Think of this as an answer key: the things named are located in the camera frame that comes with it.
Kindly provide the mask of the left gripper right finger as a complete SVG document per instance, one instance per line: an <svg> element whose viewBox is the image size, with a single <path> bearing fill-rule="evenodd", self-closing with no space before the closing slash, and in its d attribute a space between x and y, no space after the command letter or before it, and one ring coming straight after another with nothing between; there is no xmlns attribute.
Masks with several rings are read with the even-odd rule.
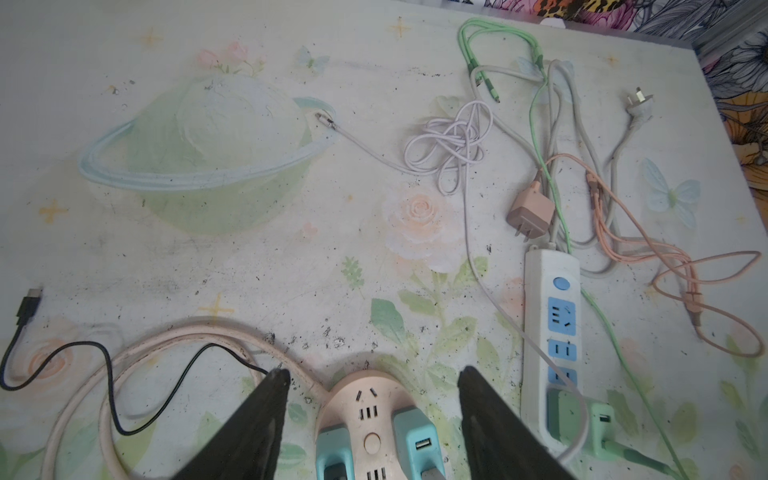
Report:
<svg viewBox="0 0 768 480"><path fill-rule="evenodd" d="M570 479L473 366L458 377L462 434L473 479Z"/></svg>

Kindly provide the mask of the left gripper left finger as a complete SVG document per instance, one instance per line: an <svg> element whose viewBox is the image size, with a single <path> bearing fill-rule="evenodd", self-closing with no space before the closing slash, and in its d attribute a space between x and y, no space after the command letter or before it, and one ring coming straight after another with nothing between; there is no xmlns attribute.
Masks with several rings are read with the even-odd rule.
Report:
<svg viewBox="0 0 768 480"><path fill-rule="evenodd" d="M274 369L176 479L272 479L277 470L290 372Z"/></svg>

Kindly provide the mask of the teal charger with white cable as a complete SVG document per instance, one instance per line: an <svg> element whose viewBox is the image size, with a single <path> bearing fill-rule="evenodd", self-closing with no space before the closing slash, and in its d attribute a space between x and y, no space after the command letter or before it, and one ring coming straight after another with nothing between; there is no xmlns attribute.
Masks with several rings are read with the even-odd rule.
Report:
<svg viewBox="0 0 768 480"><path fill-rule="evenodd" d="M438 432L417 407L396 411L392 418L397 459L407 479L445 479Z"/></svg>

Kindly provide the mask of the teal charger with black cable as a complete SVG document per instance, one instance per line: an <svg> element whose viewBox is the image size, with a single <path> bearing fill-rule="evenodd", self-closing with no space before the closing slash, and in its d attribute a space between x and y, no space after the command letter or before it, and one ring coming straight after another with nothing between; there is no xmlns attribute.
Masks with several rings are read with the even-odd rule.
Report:
<svg viewBox="0 0 768 480"><path fill-rule="evenodd" d="M318 480L353 480L354 457L348 428L339 424L321 430L316 439Z"/></svg>

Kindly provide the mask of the white blue power strip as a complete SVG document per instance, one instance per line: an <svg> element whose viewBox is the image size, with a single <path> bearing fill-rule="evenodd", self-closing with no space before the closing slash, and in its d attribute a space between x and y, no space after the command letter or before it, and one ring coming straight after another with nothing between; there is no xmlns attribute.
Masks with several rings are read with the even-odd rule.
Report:
<svg viewBox="0 0 768 480"><path fill-rule="evenodd" d="M548 248L530 248L524 261L524 341L520 416L545 445L565 446L548 431L547 395L579 382L582 349L580 264Z"/></svg>

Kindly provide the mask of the round pink power socket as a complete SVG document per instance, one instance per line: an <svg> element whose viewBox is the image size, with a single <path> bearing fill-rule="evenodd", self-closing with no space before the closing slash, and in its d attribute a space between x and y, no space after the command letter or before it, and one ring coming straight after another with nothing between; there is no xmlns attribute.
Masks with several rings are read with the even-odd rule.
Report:
<svg viewBox="0 0 768 480"><path fill-rule="evenodd" d="M406 388L394 377L377 370L345 376L331 390L316 424L318 433L345 425L354 457L354 479L404 479L397 459L393 414L414 407Z"/></svg>

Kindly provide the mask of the pink charger adapter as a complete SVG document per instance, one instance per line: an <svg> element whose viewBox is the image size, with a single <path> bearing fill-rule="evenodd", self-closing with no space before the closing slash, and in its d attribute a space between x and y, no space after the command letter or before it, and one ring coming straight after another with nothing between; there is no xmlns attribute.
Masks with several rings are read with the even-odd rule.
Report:
<svg viewBox="0 0 768 480"><path fill-rule="evenodd" d="M515 229L517 236L523 235L528 241L542 237L549 230L554 213L554 202L542 193L541 181L534 180L517 195L506 222Z"/></svg>

